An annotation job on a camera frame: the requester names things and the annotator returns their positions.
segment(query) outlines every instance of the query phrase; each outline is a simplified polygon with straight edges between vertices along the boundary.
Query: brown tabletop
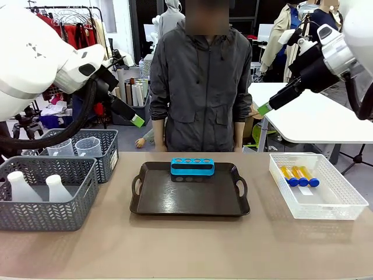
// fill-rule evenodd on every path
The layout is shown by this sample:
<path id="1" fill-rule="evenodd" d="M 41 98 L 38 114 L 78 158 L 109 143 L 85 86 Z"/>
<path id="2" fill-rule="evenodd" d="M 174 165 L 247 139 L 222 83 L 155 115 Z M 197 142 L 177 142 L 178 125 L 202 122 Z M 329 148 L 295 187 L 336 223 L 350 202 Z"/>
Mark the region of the brown tabletop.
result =
<path id="1" fill-rule="evenodd" d="M 373 215 L 295 220 L 264 153 L 184 154 L 237 165 L 251 213 L 239 219 L 131 214 L 144 162 L 183 157 L 121 153 L 83 227 L 70 233 L 0 233 L 0 276 L 18 278 L 357 278 L 373 275 Z"/>

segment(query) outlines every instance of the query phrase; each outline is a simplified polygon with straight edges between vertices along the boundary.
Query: test tube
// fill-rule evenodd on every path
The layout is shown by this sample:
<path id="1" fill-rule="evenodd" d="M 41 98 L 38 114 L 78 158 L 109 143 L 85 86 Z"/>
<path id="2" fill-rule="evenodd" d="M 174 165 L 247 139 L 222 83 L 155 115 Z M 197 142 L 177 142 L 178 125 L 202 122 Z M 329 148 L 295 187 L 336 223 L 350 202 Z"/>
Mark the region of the test tube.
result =
<path id="1" fill-rule="evenodd" d="M 303 177 L 306 177 L 306 178 L 307 178 L 307 180 L 308 180 L 308 184 L 309 184 L 311 187 L 315 188 L 315 187 L 317 187 L 317 186 L 320 185 L 320 181 L 319 181 L 319 179 L 314 178 L 314 177 L 310 174 L 310 172 L 308 171 L 307 167 L 305 167 L 305 166 L 301 166 L 301 167 L 299 167 L 299 169 L 301 170 L 301 173 L 303 174 Z"/>
<path id="2" fill-rule="evenodd" d="M 298 179 L 294 178 L 294 176 L 292 175 L 289 168 L 287 168 L 286 166 L 283 166 L 280 169 L 281 169 L 282 173 L 284 174 L 285 179 L 286 179 L 287 183 L 290 185 L 290 187 L 298 186 L 298 184 L 299 184 Z"/>
<path id="3" fill-rule="evenodd" d="M 294 177 L 298 179 L 299 186 L 305 187 L 305 186 L 308 185 L 307 178 L 303 177 L 302 171 L 299 169 L 298 166 L 293 166 L 293 168 L 291 168 L 291 171 L 292 171 Z"/>

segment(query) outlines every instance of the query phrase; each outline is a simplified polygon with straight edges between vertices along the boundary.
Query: gray hoodie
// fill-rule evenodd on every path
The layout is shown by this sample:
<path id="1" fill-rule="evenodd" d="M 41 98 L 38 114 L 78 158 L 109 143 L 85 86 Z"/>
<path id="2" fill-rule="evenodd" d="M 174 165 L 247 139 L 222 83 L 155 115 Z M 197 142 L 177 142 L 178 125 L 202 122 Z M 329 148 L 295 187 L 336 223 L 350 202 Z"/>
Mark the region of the gray hoodie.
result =
<path id="1" fill-rule="evenodd" d="M 185 16 L 179 12 L 179 0 L 165 0 L 167 5 L 167 11 L 165 11 L 159 19 L 159 38 L 165 35 L 176 27 L 176 24 L 185 18 Z"/>
<path id="2" fill-rule="evenodd" d="M 243 123 L 252 103 L 252 48 L 236 29 L 217 36 L 189 36 L 185 21 L 164 35 L 150 69 L 152 120 L 168 117 L 169 152 L 231 152 L 233 123 Z"/>

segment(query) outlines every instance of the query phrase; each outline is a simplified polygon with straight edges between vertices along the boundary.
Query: jacket pocket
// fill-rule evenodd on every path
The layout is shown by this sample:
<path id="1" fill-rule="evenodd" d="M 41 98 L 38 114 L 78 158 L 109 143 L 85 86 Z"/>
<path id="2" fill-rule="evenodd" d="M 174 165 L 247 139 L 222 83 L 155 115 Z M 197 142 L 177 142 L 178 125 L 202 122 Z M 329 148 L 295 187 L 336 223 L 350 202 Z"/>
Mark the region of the jacket pocket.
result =
<path id="1" fill-rule="evenodd" d="M 228 111 L 226 106 L 215 108 L 216 123 L 215 131 L 215 149 L 217 152 L 233 151 L 233 122 L 232 112 Z"/>
<path id="2" fill-rule="evenodd" d="M 173 152 L 196 152 L 199 150 L 198 134 L 195 128 L 195 112 L 170 111 L 167 121 L 166 143 Z"/>

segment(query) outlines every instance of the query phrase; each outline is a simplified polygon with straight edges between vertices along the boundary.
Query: blue cap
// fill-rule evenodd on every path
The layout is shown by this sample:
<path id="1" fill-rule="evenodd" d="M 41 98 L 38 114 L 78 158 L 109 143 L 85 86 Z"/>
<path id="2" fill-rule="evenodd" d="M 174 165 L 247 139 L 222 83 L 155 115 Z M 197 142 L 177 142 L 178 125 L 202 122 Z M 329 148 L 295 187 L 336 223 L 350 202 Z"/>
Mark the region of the blue cap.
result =
<path id="1" fill-rule="evenodd" d="M 299 181 L 298 181 L 297 178 L 290 178 L 290 179 L 288 179 L 287 182 L 290 185 L 290 187 L 296 187 L 299 184 Z"/>
<path id="2" fill-rule="evenodd" d="M 300 178 L 299 179 L 299 186 L 305 187 L 308 185 L 308 180 L 306 178 Z"/>
<path id="3" fill-rule="evenodd" d="M 313 187 L 313 188 L 318 187 L 318 186 L 320 185 L 320 181 L 319 181 L 319 179 L 312 178 L 312 179 L 310 179 L 310 181 L 309 181 L 309 185 L 310 185 L 311 187 Z"/>

